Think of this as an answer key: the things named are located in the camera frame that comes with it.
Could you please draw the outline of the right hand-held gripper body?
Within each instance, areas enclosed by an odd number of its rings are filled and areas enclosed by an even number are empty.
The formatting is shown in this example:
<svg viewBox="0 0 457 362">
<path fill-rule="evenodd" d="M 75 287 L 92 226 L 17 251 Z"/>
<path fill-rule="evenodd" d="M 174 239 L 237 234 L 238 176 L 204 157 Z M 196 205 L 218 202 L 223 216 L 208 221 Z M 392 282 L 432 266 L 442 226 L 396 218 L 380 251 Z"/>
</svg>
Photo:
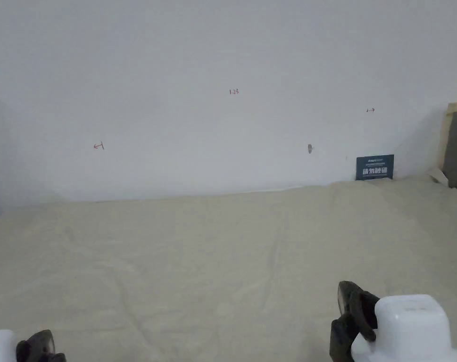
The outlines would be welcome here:
<svg viewBox="0 0 457 362">
<path fill-rule="evenodd" d="M 376 340 L 357 336 L 356 362 L 452 362 L 448 317 L 430 295 L 386 296 L 375 305 Z"/>
</svg>

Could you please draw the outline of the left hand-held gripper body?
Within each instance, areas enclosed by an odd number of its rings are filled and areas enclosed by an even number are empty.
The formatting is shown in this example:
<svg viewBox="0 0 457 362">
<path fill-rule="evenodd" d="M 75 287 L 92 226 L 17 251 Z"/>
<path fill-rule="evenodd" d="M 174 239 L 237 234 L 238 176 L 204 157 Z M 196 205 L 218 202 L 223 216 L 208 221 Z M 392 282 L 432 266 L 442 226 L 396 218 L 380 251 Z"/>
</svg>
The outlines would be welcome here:
<svg viewBox="0 0 457 362">
<path fill-rule="evenodd" d="M 16 362 L 16 345 L 18 340 L 15 333 L 9 329 L 0 330 L 0 362 Z"/>
</svg>

